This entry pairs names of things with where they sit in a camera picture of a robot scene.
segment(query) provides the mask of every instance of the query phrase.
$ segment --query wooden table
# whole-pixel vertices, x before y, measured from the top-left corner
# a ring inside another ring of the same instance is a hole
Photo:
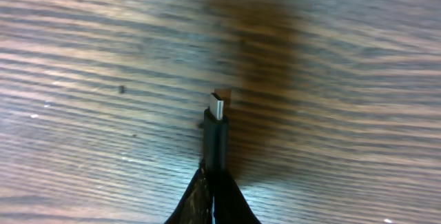
[[[213,89],[262,223],[441,223],[440,37],[441,0],[0,0],[0,223],[162,223]]]

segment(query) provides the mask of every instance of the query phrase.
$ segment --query small debris speck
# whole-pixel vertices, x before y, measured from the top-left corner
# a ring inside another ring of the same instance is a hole
[[[124,94],[125,93],[125,86],[124,85],[120,85],[118,87],[118,91],[119,91],[119,94]]]

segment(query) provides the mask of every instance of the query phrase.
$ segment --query wooden surface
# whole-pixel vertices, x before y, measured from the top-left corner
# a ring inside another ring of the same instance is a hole
[[[0,0],[0,223],[162,223],[215,88],[262,223],[441,223],[440,4]]]

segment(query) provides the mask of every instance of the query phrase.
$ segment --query wood grain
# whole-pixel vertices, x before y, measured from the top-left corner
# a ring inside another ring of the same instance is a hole
[[[162,223],[213,89],[262,223],[441,223],[440,37],[440,0],[0,0],[0,223]]]

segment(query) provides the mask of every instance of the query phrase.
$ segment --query metal connector tip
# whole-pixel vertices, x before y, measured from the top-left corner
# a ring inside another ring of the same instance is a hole
[[[218,121],[223,118],[223,100],[216,93],[211,93],[209,96],[209,111]]]

